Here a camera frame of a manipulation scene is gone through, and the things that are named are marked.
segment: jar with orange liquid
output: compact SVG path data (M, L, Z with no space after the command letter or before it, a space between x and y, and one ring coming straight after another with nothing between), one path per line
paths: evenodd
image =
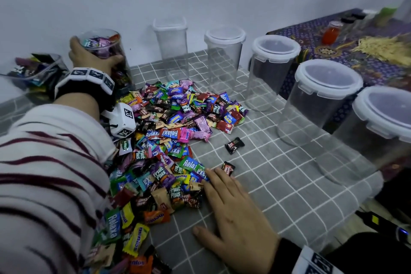
M332 45L335 43L343 25L342 22L331 21L321 40L323 45Z

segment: purple tablecloth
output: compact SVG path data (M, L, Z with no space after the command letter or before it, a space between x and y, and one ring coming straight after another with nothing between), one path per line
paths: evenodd
M356 47L358 39L364 36L384 36L393 37L411 32L411 24L405 24L396 19L390 20L384 28L370 26L363 31L352 33L344 42L336 42L331 46L321 43L321 38L330 21L339 20L340 17L353 12L360 12L360 9L337 13L327 17L321 17L312 21L296 24L267 33L268 35L281 35L295 39L301 45L301 54L290 68L290 72L285 78L281 87L280 95L287 99L295 83L295 70L298 64L309 58L327 58L332 61L342 63L361 74L364 80L364 87L373 85L393 85L404 89L409 89L406 70L395 64L382 62L376 58L368 57L361 52L352 52ZM403 81L404 84L392 84L395 81ZM356 95L346 99L342 107L333 115L333 121L341 121L351 111L351 104Z

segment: fingernail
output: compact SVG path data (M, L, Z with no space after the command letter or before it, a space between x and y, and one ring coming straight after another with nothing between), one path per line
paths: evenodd
M193 234L197 236L199 232L200 232L200 229L197 226L194 226L193 227Z

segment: orange mentos candy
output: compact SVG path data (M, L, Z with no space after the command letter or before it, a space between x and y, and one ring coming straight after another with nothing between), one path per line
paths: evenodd
M151 274L153 265L153 256L139 256L130 262L130 274Z
M170 222L170 214L168 211L144 211L145 224L157 224Z

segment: white sleeve with maroon stripes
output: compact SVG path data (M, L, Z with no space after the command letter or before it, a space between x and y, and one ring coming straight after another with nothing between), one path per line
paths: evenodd
M30 110L0 138L0 273L76 273L88 254L114 152L88 114Z

